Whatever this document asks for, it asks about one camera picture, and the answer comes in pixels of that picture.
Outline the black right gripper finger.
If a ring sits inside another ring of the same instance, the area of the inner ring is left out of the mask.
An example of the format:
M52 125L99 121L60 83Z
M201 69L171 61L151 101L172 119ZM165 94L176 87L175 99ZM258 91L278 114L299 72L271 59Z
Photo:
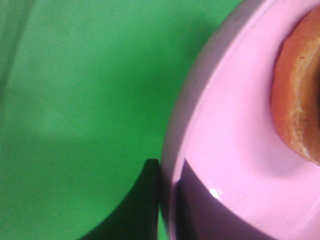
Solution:
M82 240L157 240L160 165L147 159L121 203Z

